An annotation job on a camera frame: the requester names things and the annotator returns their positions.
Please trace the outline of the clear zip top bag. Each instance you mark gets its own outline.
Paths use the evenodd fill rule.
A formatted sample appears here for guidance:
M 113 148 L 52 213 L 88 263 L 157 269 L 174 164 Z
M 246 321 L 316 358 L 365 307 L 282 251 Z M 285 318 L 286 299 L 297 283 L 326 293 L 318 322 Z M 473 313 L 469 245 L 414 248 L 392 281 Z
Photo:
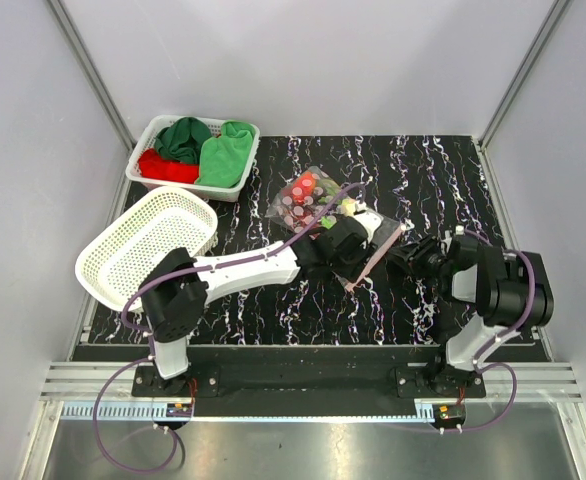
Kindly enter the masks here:
M 404 236 L 407 227 L 405 224 L 390 219 L 367 205 L 364 200 L 364 187 L 362 185 L 350 184 L 342 187 L 315 166 L 308 168 L 306 171 L 317 173 L 320 177 L 319 186 L 316 189 L 316 192 L 319 194 L 317 202 L 305 206 L 293 204 L 291 187 L 297 177 L 276 194 L 267 208 L 266 218 L 288 229 L 293 234 L 289 246 L 296 254 L 301 271 L 305 277 L 335 277 L 346 291 L 351 292 L 370 274 L 389 249 Z M 312 254 L 306 234 L 312 228 L 320 227 L 317 222 L 324 215 L 336 215 L 338 220 L 345 217 L 354 218 L 354 211 L 357 208 L 364 207 L 368 207 L 379 213 L 383 217 L 383 223 L 376 231 L 373 240 L 369 242 L 370 253 L 368 259 L 364 261 L 362 271 L 356 275 L 306 275 L 305 265 L 310 261 Z

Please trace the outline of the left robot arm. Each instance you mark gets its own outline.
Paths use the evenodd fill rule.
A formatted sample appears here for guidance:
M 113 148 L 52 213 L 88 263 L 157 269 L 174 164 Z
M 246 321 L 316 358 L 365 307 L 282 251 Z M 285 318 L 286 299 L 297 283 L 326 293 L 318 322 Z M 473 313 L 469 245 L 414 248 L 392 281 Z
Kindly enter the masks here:
M 151 330 L 154 384 L 169 396 L 189 382 L 188 337 L 212 302 L 244 290 L 339 276 L 353 280 L 370 256 L 374 229 L 358 216 L 314 227 L 290 241 L 221 257 L 170 251 L 139 292 Z

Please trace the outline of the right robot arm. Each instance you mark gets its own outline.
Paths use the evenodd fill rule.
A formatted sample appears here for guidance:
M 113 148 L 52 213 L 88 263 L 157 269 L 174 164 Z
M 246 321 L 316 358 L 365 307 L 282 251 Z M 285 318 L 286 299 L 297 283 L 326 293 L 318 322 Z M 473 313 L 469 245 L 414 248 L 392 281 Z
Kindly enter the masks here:
M 406 276 L 432 284 L 442 299 L 475 309 L 426 365 L 395 369 L 401 398 L 483 396 L 488 357 L 522 331 L 546 325 L 554 311 L 539 254 L 494 246 L 462 226 L 443 240 L 393 246 L 385 258 Z

